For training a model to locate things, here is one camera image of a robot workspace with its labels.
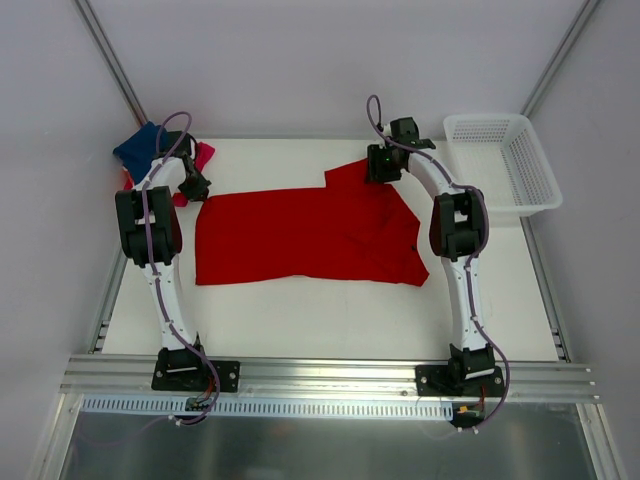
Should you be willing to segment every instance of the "white wall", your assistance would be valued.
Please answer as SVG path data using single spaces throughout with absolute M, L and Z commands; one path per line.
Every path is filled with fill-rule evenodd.
M 113 259 L 132 116 L 70 1 L 0 6 L 0 478 L 25 478 Z
M 576 360 L 640 478 L 640 2 L 606 0 L 533 124 L 564 194 L 534 218 Z
M 151 118 L 215 136 L 371 137 L 364 104 L 443 136 L 517 112 L 583 0 L 94 0 Z

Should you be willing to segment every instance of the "glass panel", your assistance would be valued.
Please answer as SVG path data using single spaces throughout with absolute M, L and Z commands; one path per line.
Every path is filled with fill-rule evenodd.
M 151 420 L 81 414 L 62 478 L 596 478 L 572 405 L 507 404 L 478 435 L 436 422 L 211 417 L 180 428 L 162 420 L 130 437 Z

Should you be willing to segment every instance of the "black mounting plate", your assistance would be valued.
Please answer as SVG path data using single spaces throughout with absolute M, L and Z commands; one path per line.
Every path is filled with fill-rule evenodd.
M 163 373 L 159 362 L 151 380 L 151 389 L 157 391 L 172 392 L 204 392 L 209 387 L 209 379 L 213 381 L 211 372 L 207 367 L 198 370 L 184 372 Z M 230 360 L 211 360 L 213 368 L 220 377 L 220 392 L 237 393 L 240 382 L 240 362 Z
M 500 398 L 504 394 L 504 378 L 500 367 L 496 367 L 491 375 L 457 384 L 452 382 L 447 365 L 418 365 L 415 372 L 419 397 L 481 397 L 483 386 L 485 398 Z

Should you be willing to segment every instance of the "white plastic basket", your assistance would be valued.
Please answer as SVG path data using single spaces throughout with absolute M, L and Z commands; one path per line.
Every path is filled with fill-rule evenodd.
M 451 115 L 444 120 L 451 170 L 475 185 L 491 213 L 527 217 L 557 208 L 562 194 L 531 122 L 522 115 Z

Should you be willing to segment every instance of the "red t-shirt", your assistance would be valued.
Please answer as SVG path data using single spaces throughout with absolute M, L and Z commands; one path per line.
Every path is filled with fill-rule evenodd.
M 215 195 L 196 223 L 196 284 L 291 275 L 420 286 L 420 222 L 395 188 L 365 183 L 362 160 L 325 172 L 325 188 Z

